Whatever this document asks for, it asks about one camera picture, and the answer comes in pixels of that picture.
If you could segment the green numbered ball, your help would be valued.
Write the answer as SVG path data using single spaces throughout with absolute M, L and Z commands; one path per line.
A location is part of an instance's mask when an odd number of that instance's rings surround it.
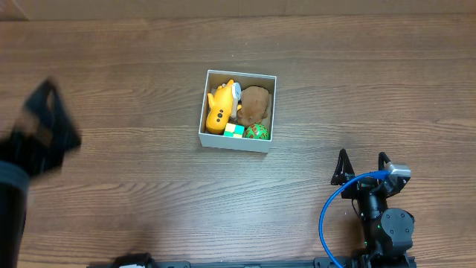
M 255 123 L 246 128 L 244 136 L 250 139 L 269 140 L 270 132 L 265 125 Z

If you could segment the brown plush animal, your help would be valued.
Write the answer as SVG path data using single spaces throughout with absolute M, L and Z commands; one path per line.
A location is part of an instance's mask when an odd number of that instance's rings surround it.
M 260 123 L 268 117 L 270 94 L 259 86 L 250 86 L 241 94 L 241 109 L 237 111 L 237 122 L 244 127 Z

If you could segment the multicoloured cube puzzle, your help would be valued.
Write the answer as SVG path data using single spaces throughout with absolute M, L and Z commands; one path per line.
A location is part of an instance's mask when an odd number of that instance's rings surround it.
M 227 123 L 225 126 L 224 136 L 233 138 L 242 138 L 245 132 L 245 127 L 239 124 Z

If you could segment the yellow plastic toy figure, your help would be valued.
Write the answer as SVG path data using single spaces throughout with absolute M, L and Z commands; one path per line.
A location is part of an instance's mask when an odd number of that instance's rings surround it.
M 225 131 L 225 126 L 231 118 L 232 110 L 232 85 L 234 80 L 229 80 L 226 84 L 218 86 L 215 93 L 208 93 L 208 105 L 210 111 L 206 119 L 206 130 L 209 133 L 221 134 Z

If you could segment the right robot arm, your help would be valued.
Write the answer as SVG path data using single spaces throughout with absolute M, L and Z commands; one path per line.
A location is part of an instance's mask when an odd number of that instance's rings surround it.
M 342 267 L 415 267 L 415 260 L 407 254 L 413 246 L 414 216 L 387 205 L 387 199 L 407 185 L 411 170 L 393 163 L 384 152 L 379 153 L 378 170 L 384 174 L 365 175 L 353 182 L 356 173 L 347 151 L 339 152 L 331 184 L 345 186 L 341 197 L 357 202 L 353 209 L 362 226 L 364 248 L 338 262 Z

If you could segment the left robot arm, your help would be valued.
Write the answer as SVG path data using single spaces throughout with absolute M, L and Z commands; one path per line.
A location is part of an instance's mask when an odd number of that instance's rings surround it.
M 33 178 L 62 166 L 65 154 L 82 141 L 51 78 L 25 101 L 30 117 L 1 140 L 1 266 L 16 267 Z

